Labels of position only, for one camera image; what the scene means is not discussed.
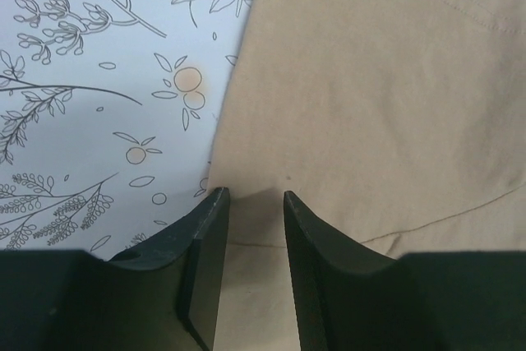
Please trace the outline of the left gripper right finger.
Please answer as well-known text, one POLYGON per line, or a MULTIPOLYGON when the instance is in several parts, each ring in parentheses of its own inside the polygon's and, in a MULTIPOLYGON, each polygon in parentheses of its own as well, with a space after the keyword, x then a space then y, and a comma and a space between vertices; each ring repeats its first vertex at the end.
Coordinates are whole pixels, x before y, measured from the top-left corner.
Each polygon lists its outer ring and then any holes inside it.
POLYGON ((304 350, 522 350, 522 252, 363 246, 284 194, 284 230, 304 350))

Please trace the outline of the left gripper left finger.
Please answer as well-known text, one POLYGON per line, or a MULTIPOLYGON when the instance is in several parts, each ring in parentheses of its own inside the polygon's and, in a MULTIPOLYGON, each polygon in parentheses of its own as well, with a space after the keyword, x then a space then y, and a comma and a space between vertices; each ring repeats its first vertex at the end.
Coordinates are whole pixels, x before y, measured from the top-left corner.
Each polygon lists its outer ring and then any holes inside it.
POLYGON ((81 250, 1 255, 4 350, 211 350, 230 195, 108 261, 81 250))

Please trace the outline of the beige t shirt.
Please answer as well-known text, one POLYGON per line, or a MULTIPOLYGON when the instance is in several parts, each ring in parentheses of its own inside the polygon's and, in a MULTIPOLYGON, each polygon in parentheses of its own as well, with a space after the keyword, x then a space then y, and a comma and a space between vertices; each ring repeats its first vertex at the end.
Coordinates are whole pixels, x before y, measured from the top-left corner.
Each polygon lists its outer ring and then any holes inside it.
POLYGON ((379 253, 525 247, 525 0, 253 0, 210 187, 218 350, 300 347, 283 195, 379 253))

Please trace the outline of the floral patterned table mat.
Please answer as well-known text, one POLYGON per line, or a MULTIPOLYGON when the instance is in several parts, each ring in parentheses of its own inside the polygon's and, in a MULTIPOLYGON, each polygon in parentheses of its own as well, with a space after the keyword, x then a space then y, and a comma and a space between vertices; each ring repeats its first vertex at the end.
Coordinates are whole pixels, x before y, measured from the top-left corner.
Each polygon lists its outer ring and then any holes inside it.
POLYGON ((216 187, 253 0, 1 0, 1 249, 108 260, 216 187))

